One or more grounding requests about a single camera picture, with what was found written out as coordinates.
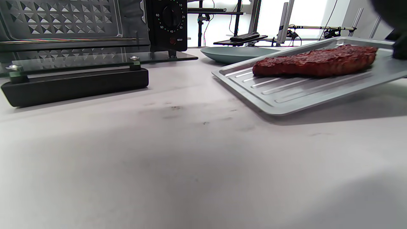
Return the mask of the person's left hand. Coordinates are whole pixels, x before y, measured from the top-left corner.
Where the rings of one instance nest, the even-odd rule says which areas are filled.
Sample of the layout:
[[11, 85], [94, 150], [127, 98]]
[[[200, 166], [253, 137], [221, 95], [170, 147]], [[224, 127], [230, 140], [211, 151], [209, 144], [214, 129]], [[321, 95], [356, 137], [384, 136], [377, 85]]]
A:
[[393, 28], [390, 36], [395, 36], [393, 58], [406, 60], [407, 49], [407, 1], [406, 0], [371, 0], [375, 12]]

